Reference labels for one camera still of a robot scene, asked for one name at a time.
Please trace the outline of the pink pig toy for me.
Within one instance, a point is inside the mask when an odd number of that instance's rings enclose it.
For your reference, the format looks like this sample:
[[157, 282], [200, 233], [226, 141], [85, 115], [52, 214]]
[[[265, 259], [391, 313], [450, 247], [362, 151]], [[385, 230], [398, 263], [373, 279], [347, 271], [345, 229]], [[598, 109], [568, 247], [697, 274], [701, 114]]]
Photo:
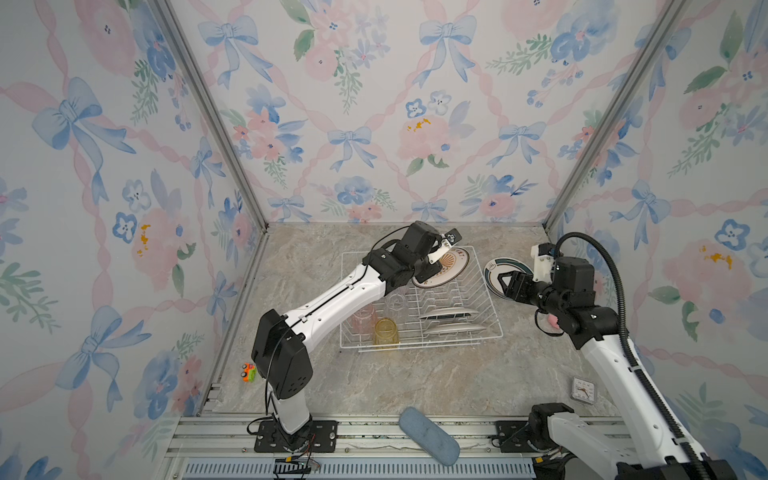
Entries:
[[558, 318], [552, 314], [547, 315], [546, 319], [542, 322], [542, 328], [549, 333], [559, 334], [563, 332], [559, 326]]

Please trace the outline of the green red rimmed plate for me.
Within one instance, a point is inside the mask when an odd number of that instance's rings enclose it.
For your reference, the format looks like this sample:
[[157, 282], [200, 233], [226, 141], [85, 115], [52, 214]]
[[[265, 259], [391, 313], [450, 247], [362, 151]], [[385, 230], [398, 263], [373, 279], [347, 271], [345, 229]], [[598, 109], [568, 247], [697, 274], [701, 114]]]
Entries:
[[496, 296], [504, 298], [504, 291], [499, 276], [511, 272], [533, 274], [532, 269], [525, 263], [509, 257], [497, 257], [490, 260], [484, 267], [483, 275], [489, 290]]

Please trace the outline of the clear glass cup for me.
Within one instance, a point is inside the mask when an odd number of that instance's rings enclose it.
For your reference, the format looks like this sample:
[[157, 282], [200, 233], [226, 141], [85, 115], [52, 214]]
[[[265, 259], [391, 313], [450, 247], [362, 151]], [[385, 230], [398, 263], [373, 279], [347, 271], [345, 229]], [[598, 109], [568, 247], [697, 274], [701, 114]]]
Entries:
[[409, 313], [409, 301], [405, 294], [392, 293], [386, 298], [385, 313], [393, 320], [407, 319]]

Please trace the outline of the yellow plastic cup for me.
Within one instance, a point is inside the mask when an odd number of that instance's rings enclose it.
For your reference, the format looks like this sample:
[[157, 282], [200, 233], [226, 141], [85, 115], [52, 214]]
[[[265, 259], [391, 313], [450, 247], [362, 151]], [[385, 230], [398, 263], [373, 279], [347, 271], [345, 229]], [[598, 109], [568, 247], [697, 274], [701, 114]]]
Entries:
[[396, 322], [390, 318], [379, 319], [374, 325], [373, 342], [377, 347], [398, 344], [400, 338]]

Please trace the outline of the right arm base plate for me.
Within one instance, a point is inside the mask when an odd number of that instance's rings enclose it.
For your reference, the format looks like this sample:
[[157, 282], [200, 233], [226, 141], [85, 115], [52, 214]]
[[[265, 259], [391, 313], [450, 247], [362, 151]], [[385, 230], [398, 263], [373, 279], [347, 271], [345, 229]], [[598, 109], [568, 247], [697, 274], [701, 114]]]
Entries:
[[528, 421], [500, 420], [495, 422], [496, 434], [492, 444], [501, 453], [535, 453], [531, 444], [531, 427]]

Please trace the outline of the orange sunburst plate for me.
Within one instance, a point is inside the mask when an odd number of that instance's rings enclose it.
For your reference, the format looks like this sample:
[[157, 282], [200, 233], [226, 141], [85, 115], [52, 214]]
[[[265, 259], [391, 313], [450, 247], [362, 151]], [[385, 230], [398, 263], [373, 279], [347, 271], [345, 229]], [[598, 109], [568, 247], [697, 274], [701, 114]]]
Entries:
[[424, 281], [412, 279], [412, 283], [417, 288], [431, 289], [446, 285], [458, 278], [469, 265], [471, 259], [470, 253], [461, 247], [455, 247], [449, 250], [439, 260], [441, 270], [435, 275]]

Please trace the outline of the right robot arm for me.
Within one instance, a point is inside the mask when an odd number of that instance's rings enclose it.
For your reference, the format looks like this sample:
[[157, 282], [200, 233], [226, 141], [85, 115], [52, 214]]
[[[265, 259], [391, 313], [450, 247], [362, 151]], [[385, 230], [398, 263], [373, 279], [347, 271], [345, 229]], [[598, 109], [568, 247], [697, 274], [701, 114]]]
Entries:
[[563, 403], [532, 407], [528, 441], [561, 447], [603, 479], [733, 479], [734, 469], [693, 438], [637, 359], [620, 310], [598, 306], [594, 268], [586, 260], [547, 260], [541, 271], [502, 273], [504, 295], [551, 314], [574, 348], [596, 371], [618, 407], [632, 440], [620, 447]]

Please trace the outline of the plain white plate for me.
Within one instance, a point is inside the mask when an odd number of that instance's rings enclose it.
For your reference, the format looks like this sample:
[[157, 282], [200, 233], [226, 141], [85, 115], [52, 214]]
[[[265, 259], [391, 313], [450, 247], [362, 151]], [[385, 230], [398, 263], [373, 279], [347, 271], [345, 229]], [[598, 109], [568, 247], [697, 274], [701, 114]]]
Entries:
[[475, 333], [482, 332], [486, 329], [483, 325], [474, 323], [451, 323], [451, 324], [439, 324], [427, 328], [423, 334], [425, 336], [431, 335], [450, 335], [459, 333]]

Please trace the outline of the green red banded plate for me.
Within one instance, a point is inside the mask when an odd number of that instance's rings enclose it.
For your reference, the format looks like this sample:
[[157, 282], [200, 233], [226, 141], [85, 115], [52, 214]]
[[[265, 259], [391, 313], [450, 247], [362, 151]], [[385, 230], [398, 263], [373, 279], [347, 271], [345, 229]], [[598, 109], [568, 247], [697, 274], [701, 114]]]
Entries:
[[430, 312], [423, 313], [419, 316], [420, 320], [444, 320], [444, 319], [460, 319], [468, 318], [478, 315], [479, 312], [475, 309], [466, 307], [446, 307], [434, 309]]

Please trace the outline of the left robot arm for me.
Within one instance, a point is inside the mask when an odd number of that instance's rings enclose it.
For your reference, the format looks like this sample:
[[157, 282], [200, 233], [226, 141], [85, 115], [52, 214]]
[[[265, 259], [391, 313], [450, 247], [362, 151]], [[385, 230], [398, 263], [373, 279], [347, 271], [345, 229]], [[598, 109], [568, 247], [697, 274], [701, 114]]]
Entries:
[[313, 375], [310, 353], [338, 325], [361, 308], [415, 279], [424, 282], [441, 269], [440, 259], [461, 239], [415, 221], [374, 242], [360, 263], [340, 282], [313, 300], [259, 320], [251, 359], [265, 381], [265, 411], [278, 431], [296, 437], [308, 430], [312, 416], [305, 387]]

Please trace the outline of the aluminium front rail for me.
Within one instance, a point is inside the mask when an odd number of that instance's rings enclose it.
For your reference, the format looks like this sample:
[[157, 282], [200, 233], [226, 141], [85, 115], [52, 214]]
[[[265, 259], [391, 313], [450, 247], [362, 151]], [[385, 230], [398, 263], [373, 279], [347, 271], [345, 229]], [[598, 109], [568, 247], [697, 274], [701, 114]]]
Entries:
[[522, 417], [436, 416], [460, 446], [445, 467], [408, 438], [395, 416], [337, 416], [334, 453], [256, 453], [251, 416], [183, 419], [163, 455], [157, 479], [544, 479], [586, 472], [561, 447], [551, 453], [501, 453], [495, 422]]

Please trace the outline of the colourful toy car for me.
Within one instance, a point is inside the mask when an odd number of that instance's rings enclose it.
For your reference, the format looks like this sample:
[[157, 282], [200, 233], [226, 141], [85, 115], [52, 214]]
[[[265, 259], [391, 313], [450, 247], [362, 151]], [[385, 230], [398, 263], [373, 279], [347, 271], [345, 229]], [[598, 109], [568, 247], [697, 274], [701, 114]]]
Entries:
[[254, 364], [246, 363], [242, 365], [241, 378], [244, 382], [251, 383], [255, 380], [257, 370]]

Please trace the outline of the pink plastic cup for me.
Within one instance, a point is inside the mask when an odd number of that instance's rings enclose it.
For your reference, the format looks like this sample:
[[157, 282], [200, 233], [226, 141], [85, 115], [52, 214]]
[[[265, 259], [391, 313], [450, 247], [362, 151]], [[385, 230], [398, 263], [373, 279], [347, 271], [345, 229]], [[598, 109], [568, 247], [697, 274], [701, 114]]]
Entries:
[[356, 335], [371, 335], [378, 321], [378, 314], [373, 304], [356, 311], [349, 319], [351, 331]]

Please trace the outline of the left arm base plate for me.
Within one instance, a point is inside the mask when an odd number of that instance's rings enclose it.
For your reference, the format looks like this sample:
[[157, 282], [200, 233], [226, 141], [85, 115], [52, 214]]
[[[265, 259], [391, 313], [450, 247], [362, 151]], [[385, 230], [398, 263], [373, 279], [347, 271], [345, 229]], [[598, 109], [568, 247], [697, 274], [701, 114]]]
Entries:
[[310, 420], [296, 433], [286, 433], [275, 420], [266, 420], [255, 431], [256, 453], [334, 453], [339, 423], [334, 420]]

